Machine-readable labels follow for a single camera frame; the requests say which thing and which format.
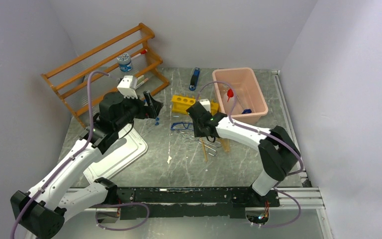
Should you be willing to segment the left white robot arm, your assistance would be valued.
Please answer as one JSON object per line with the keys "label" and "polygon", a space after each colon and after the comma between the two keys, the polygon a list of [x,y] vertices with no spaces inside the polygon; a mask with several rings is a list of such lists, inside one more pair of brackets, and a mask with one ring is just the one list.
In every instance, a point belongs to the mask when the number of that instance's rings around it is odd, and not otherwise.
{"label": "left white robot arm", "polygon": [[107,93],[99,104],[99,112],[92,116],[91,125],[80,135],[70,153],[39,183],[27,192],[16,191],[10,199],[15,223],[40,239],[54,237],[64,223],[91,206],[111,207],[118,199],[117,186],[100,177],[88,187],[69,194],[68,189],[91,164],[100,162],[125,140],[119,132],[135,119],[155,119],[163,103],[149,92],[144,99],[128,97],[124,93]]}

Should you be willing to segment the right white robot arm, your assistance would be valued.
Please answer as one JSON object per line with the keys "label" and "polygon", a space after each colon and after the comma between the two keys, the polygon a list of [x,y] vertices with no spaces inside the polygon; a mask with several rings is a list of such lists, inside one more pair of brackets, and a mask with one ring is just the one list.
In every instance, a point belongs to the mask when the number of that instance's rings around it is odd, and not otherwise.
{"label": "right white robot arm", "polygon": [[230,139],[259,152],[263,170],[251,184],[252,190],[248,194],[254,206],[266,202],[267,193],[291,175],[291,170],[298,162],[302,162],[299,150],[281,126],[260,128],[234,120],[224,113],[212,115],[199,102],[186,112],[192,119],[195,137]]}

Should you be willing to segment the yellow test tube rack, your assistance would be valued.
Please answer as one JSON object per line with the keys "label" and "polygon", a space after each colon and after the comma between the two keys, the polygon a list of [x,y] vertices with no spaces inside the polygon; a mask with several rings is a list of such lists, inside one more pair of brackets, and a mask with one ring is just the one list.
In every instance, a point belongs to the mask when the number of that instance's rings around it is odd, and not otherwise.
{"label": "yellow test tube rack", "polygon": [[[186,110],[191,107],[195,102],[195,97],[185,97],[181,95],[173,95],[171,111],[174,113],[180,113],[186,115]],[[216,114],[219,110],[219,104],[214,101],[208,101],[210,103],[210,112],[212,115]]]}

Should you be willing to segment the graduated cylinder blue base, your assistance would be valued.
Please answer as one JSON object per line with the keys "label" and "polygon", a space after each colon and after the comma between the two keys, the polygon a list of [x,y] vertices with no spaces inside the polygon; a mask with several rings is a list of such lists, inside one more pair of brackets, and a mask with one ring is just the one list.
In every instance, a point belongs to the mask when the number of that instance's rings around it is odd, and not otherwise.
{"label": "graduated cylinder blue base", "polygon": [[251,114],[251,104],[250,101],[245,97],[236,96],[237,106],[239,106],[242,109],[242,114]]}

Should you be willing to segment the metal tray lid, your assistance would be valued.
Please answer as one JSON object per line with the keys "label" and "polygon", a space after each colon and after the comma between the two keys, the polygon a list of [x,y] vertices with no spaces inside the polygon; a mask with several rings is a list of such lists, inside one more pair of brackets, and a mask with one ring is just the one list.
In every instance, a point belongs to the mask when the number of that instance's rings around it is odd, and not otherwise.
{"label": "metal tray lid", "polygon": [[117,140],[99,162],[92,163],[83,175],[89,183],[98,178],[111,179],[148,151],[141,135],[128,124],[119,132]]}

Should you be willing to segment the red capped wash bottle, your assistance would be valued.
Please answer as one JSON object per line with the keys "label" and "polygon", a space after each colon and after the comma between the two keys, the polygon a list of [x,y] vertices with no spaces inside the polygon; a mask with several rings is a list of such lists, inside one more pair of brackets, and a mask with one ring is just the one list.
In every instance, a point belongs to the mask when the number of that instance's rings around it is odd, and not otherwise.
{"label": "red capped wash bottle", "polygon": [[222,97],[222,103],[223,103],[225,112],[229,112],[233,108],[234,102],[235,102],[234,92],[231,88],[229,88]]}

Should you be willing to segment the red capped thermometer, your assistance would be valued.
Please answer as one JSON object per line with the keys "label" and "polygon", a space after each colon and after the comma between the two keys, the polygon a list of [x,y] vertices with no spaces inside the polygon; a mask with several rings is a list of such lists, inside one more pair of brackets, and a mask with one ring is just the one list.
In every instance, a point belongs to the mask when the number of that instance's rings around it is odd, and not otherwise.
{"label": "red capped thermometer", "polygon": [[144,49],[144,50],[141,51],[140,53],[138,53],[138,54],[132,56],[132,57],[131,57],[131,60],[134,60],[135,58],[138,58],[138,57],[140,57],[140,56],[142,56],[142,55],[145,55],[147,52],[148,52],[147,49]]}

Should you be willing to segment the black base frame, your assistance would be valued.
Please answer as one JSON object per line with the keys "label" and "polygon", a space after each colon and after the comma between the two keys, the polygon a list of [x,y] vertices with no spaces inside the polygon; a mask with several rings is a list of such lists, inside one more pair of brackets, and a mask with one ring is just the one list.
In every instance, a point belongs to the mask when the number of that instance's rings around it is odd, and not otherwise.
{"label": "black base frame", "polygon": [[104,205],[120,204],[120,219],[226,217],[244,219],[250,208],[279,207],[278,193],[260,196],[251,187],[119,187]]}

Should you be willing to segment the blue safety goggles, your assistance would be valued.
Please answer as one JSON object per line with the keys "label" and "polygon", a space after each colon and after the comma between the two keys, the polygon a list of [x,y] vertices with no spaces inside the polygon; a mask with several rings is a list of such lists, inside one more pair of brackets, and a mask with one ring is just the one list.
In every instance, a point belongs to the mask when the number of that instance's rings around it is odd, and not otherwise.
{"label": "blue safety goggles", "polygon": [[178,121],[174,122],[170,126],[171,131],[175,130],[190,130],[193,131],[193,123],[192,122],[187,122],[187,121]]}

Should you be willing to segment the blue lidded jar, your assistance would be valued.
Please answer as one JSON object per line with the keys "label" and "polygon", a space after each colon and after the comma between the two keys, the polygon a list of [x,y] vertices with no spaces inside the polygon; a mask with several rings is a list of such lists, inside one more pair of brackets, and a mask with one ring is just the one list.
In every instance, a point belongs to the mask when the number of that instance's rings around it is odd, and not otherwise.
{"label": "blue lidded jar", "polygon": [[132,60],[128,53],[117,56],[116,60],[121,72],[129,72],[132,70]]}

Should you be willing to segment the pink plastic bin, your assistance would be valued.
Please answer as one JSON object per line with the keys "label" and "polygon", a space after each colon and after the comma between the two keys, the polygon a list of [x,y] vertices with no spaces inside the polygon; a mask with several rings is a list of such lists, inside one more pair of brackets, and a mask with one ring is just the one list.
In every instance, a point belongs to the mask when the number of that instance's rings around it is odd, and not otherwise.
{"label": "pink plastic bin", "polygon": [[[251,68],[217,69],[212,72],[212,78],[214,81],[220,82],[214,85],[220,112],[232,113],[233,119],[251,125],[255,125],[261,117],[267,115],[268,106],[266,100]],[[237,106],[236,99],[233,108],[229,112],[225,112],[222,97],[229,88],[233,90],[235,97],[245,96],[250,101],[251,114],[242,114],[242,109]]]}

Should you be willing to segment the orange wooden shelf rack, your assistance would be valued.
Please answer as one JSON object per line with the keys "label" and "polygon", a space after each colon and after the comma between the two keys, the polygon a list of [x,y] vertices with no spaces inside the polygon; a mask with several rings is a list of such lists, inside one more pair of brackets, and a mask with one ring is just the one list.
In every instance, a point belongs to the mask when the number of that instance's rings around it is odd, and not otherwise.
{"label": "orange wooden shelf rack", "polygon": [[[41,77],[69,110],[73,118],[82,127],[86,127],[82,115],[88,111],[87,78],[93,71],[97,71],[97,74],[92,76],[91,84],[97,84],[98,88],[92,97],[93,106],[103,100],[104,94],[117,90],[115,82],[107,77],[108,74],[113,77],[123,77],[124,75],[154,76],[161,81],[161,85],[151,91],[152,96],[169,86],[170,81],[157,69],[163,60],[149,45],[149,40],[154,37],[154,31],[144,23],[140,23],[56,69],[41,74]],[[148,52],[132,60],[131,71],[120,71],[116,60],[117,56],[128,53],[132,57],[144,49],[147,49]]]}

